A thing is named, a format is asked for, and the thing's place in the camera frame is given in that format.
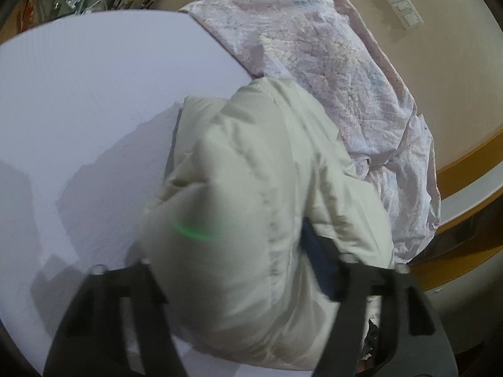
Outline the cream puffer down jacket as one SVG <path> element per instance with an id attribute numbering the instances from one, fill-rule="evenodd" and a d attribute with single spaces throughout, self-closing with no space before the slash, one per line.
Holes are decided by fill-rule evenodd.
<path id="1" fill-rule="evenodd" d="M 394 259 L 339 129 L 294 81 L 260 78 L 227 100 L 188 96 L 171 155 L 139 241 L 177 333 L 228 360 L 312 369 L 339 306 L 301 249 L 303 221 L 368 265 Z"/>

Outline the pink floral crumpled quilt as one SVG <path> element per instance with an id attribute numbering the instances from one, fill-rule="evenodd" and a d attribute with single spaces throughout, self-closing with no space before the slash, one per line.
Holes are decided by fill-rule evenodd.
<path id="1" fill-rule="evenodd" d="M 293 78 L 337 125 L 389 215 L 396 260 L 434 238 L 434 140 L 413 96 L 350 0 L 194 0 L 183 7 L 254 77 Z"/>

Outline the wooden door frame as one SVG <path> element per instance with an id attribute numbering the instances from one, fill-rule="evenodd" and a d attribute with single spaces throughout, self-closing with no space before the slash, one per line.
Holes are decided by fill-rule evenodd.
<path id="1" fill-rule="evenodd" d="M 437 171 L 437 184 L 442 195 L 440 235 L 468 221 L 502 196 L 502 132 Z M 500 252 L 477 252 L 471 258 L 450 251 L 443 257 L 412 265 L 413 275 L 425 291 L 465 275 Z"/>

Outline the white wall socket panel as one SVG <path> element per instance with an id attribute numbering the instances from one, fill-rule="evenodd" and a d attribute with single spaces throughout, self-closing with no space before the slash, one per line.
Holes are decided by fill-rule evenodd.
<path id="1" fill-rule="evenodd" d="M 416 10 L 411 0 L 385 0 L 398 20 L 401 22 L 402 27 L 408 31 L 422 25 L 423 19 L 418 10 Z"/>

